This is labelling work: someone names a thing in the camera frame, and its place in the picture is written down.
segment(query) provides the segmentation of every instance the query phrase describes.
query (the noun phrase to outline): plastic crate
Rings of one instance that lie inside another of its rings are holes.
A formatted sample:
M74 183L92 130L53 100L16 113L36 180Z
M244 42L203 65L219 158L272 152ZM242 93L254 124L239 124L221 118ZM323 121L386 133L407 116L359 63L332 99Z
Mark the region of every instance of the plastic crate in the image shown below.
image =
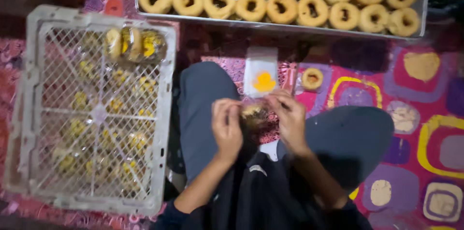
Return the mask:
M103 53L111 27L164 34L157 65L120 68ZM40 6L27 18L4 186L57 207L154 215L163 198L176 32Z

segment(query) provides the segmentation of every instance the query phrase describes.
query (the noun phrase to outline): aluminum tray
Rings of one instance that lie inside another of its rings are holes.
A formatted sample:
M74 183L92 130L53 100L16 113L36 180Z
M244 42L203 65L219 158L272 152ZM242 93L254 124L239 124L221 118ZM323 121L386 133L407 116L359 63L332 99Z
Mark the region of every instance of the aluminum tray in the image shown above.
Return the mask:
M398 39L403 41L414 42L418 38L425 35L426 32L426 17L427 17L427 3L428 0L417 0L411 5L411 8L415 9L421 17L421 25L419 29L411 37L398 37L394 35L367 33L362 31L342 31L330 28L320 27L306 27L298 25L285 25L275 23L264 23L264 22L250 22L241 20L228 20L228 19L211 19L203 17L192 17L192 16L181 16L175 14L156 14L156 13L145 13L140 10L138 0L136 0L136 10L139 14L152 19L165 19L175 21L189 21L194 23L203 23L211 25L221 25L228 27L241 27L250 29L259 29L263 31L280 31L280 32L293 32L293 33L311 33L311 34L323 34L332 36L345 36L345 37L366 37L366 38L387 38L387 39Z
M102 40L106 30L123 26L162 33L167 52L158 65L131 66L116 85L119 66L106 60ZM36 8L27 18L4 187L62 208L156 214L163 199L176 41L171 26ZM95 71L82 72L84 61L94 62ZM142 77L155 81L153 92L139 92ZM88 100L76 108L76 92L82 91ZM124 103L115 112L109 107L116 98Z

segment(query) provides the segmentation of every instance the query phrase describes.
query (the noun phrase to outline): floor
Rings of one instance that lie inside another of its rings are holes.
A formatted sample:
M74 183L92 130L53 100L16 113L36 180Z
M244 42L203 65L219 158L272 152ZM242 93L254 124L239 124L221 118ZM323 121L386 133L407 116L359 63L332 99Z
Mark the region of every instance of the floor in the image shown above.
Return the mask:
M87 0L85 10L138 18L133 0ZM431 26L432 39L421 44L351 39L326 40L309 52L294 37L254 36L244 30L217 35L217 30L177 25L178 67L215 61L239 88L243 57L251 45L279 48L279 83L294 91L307 107L307 117L339 105L368 105L391 114L395 135L383 162L350 194L376 230L464 230L464 79L457 61L461 30ZM0 164L6 154L8 121L15 84L20 76L23 40L0 40ZM295 60L302 59L297 65ZM300 86L307 67L324 74L315 93ZM264 149L278 139L275 117L259 135ZM156 217L55 209L31 198L0 191L2 214L45 219L58 224L99 229L147 229Z

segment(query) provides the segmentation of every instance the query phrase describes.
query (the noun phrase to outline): person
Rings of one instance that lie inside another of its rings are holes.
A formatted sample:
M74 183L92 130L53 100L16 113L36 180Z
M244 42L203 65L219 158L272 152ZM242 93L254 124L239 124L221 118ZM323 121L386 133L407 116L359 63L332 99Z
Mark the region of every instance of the person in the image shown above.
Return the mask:
M276 90L264 98L279 119L274 162L244 137L237 88L217 64L185 69L180 91L188 186L154 229L372 229L348 193L389 147L386 112L341 106L305 120L305 106Z

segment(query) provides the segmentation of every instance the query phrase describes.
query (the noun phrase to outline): person's left hand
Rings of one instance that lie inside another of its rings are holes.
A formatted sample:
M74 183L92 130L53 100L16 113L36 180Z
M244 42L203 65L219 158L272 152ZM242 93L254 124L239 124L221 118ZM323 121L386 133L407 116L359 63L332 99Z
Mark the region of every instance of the person's left hand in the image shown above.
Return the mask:
M243 144L239 124L241 102L230 98L212 104L212 132L218 147L219 159L234 163Z

